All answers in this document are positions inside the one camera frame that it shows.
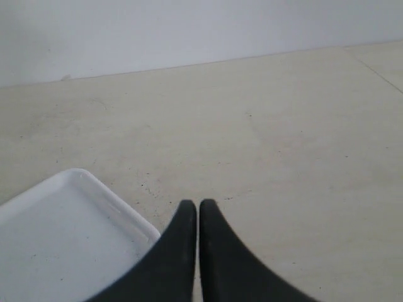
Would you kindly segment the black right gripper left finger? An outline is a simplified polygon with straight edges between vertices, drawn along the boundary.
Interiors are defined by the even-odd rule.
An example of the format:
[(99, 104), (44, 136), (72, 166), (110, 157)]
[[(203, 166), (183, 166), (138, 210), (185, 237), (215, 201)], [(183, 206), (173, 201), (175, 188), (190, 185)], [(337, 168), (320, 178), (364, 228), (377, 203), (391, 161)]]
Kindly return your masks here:
[(90, 301), (191, 301), (195, 277), (197, 212), (182, 200), (164, 233), (124, 276)]

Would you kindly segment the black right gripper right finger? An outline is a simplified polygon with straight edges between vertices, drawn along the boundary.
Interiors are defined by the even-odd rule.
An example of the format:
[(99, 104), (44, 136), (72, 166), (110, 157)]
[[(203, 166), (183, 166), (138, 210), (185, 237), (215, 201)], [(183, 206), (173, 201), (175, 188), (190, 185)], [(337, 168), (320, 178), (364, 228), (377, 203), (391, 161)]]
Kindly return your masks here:
[(315, 301), (266, 267), (213, 199), (200, 203), (199, 263), (204, 301)]

